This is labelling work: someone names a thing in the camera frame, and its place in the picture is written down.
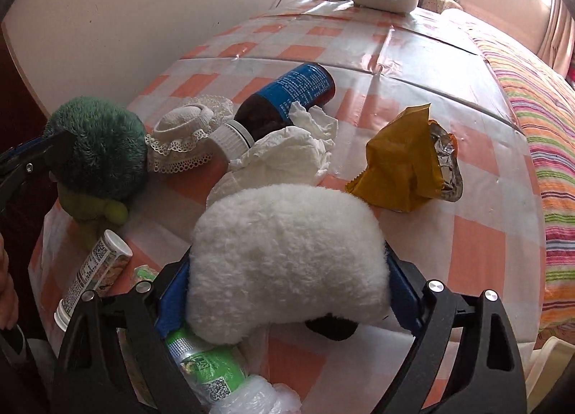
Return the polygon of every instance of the white fur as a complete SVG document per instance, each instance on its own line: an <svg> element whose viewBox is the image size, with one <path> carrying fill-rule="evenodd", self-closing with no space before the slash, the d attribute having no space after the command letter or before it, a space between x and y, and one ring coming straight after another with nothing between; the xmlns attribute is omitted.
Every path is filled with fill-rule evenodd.
<svg viewBox="0 0 575 414"><path fill-rule="evenodd" d="M268 322L389 313L383 234L349 194L306 185L247 189L214 203L194 230L186 319L215 344Z"/></svg>

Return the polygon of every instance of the plastic tablecloth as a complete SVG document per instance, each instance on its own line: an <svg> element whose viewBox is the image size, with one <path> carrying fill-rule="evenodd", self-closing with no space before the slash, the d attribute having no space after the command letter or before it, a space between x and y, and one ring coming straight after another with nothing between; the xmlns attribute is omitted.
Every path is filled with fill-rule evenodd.
<svg viewBox="0 0 575 414"><path fill-rule="evenodd" d="M408 106L431 103L431 117L459 143L464 194L433 200L408 214L373 208L397 255L451 290L495 290L510 317L523 360L533 348L542 305L544 234L541 198L525 136L491 68L449 20L416 9L406 17L350 0L300 0L213 37L175 62L129 106L148 128L186 97L215 94L236 105L301 62L326 66L336 94L324 107L339 131L321 185L344 189L366 166L365 145ZM120 231L134 251L112 291L131 287L132 269L156 269L188 248L205 200L221 176L208 163L152 176ZM48 213L30 264L42 322L58 350L53 313L87 252L59 207ZM395 376L412 337L390 316L329 341L303 324L270 329L266 374L303 399L304 413L369 413ZM441 396L459 333L429 395Z"/></svg>

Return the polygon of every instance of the striped blanket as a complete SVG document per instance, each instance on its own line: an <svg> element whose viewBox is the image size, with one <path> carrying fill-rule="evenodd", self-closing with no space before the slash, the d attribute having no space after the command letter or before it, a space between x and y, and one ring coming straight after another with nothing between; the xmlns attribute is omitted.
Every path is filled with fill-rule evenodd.
<svg viewBox="0 0 575 414"><path fill-rule="evenodd" d="M575 330L575 92L505 33L460 10L442 14L468 32L523 129L543 200L546 285L540 328Z"/></svg>

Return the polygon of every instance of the plush toy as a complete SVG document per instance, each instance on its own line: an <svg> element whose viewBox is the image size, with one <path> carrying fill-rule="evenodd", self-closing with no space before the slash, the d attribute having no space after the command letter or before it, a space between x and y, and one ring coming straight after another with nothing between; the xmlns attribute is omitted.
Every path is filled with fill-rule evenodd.
<svg viewBox="0 0 575 414"><path fill-rule="evenodd" d="M134 113L90 97L71 99L58 108L44 136L62 129L77 141L72 157L53 172L58 197L91 248L105 229L128 220L126 202L146 182L146 129Z"/></svg>

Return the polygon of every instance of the green fur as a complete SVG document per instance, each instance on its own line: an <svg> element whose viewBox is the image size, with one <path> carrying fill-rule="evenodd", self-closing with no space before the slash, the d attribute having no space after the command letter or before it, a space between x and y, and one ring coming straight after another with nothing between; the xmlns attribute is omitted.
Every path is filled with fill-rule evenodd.
<svg viewBox="0 0 575 414"><path fill-rule="evenodd" d="M146 129L134 113L103 99L78 97L54 112L44 136L60 129L78 137L72 158L54 172L68 189L121 201L146 182Z"/></svg>

